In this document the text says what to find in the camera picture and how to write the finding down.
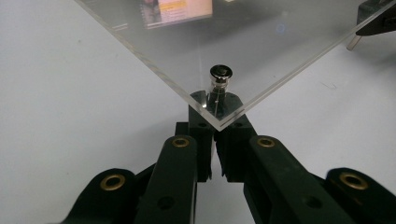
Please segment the metal screw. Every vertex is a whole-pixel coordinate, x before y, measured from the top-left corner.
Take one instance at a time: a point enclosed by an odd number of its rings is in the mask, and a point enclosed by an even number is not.
[[[226,65],[218,64],[210,69],[210,79],[214,88],[225,89],[228,85],[230,77],[233,76],[233,71]]]

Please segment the screw hole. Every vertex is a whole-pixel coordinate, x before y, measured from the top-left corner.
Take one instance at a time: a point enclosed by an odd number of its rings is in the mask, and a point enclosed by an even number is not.
[[[305,203],[310,208],[321,208],[322,203],[319,199],[313,196],[305,196],[303,197],[303,203]]]
[[[121,182],[119,178],[113,177],[107,180],[106,184],[109,186],[115,186],[118,185]]]
[[[354,185],[361,185],[361,181],[354,176],[347,176],[346,182],[348,182],[350,184],[354,184]]]
[[[157,202],[157,206],[161,210],[168,210],[168,209],[172,208],[174,204],[175,204],[175,200],[172,197],[169,197],[169,196],[162,197]]]

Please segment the metal standoff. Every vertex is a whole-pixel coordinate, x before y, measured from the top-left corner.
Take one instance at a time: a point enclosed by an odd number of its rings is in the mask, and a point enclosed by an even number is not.
[[[226,65],[218,64],[210,69],[210,75],[213,88],[226,89],[233,71]]]
[[[348,50],[353,50],[360,40],[361,40],[361,35],[355,35],[355,37],[353,37],[353,39],[350,41],[350,43],[347,45],[346,48]]]

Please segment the brass insert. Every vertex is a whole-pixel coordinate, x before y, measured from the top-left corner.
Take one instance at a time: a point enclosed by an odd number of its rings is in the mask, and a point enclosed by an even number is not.
[[[190,144],[190,141],[187,140],[186,138],[182,138],[182,137],[175,138],[172,141],[172,145],[174,145],[174,147],[186,147],[189,144]]]
[[[340,179],[344,184],[353,189],[364,190],[369,187],[369,185],[363,178],[353,173],[341,173]]]
[[[257,140],[257,144],[261,147],[273,147],[275,142],[269,138],[262,137]]]
[[[106,176],[102,182],[100,182],[100,188],[103,190],[116,190],[125,184],[125,176],[115,174]]]

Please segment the clear acrylic sheet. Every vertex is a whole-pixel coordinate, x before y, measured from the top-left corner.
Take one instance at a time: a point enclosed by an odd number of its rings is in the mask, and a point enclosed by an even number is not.
[[[396,3],[76,1],[218,130]],[[363,3],[375,3],[376,7],[365,18],[360,16],[363,22],[358,25],[358,8]],[[215,108],[208,104],[213,91],[210,69],[216,64],[233,70],[228,93],[223,96],[237,96],[241,101],[224,110],[218,108],[222,105]],[[193,93],[203,97],[197,101],[197,97],[191,97]]]

